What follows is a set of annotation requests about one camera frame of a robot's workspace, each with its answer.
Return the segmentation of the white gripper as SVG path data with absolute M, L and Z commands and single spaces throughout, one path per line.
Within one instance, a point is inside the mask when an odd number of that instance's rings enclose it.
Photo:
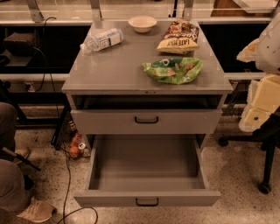
M 252 80 L 248 87 L 245 106 L 239 128 L 253 132 L 280 107 L 280 13 L 256 38 L 244 47 L 236 57 L 241 62 L 255 61 L 257 69 L 269 73 L 260 80 Z

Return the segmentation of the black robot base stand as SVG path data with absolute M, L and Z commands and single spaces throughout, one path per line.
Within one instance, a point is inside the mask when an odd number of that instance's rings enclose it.
M 230 141 L 237 142 L 258 142 L 261 143 L 261 150 L 265 151 L 265 164 L 262 183 L 258 189 L 263 194 L 271 191 L 270 174 L 274 160 L 275 148 L 280 144 L 280 115 L 272 114 L 269 119 L 253 132 L 251 136 L 222 136 L 218 140 L 218 145 L 225 147 Z

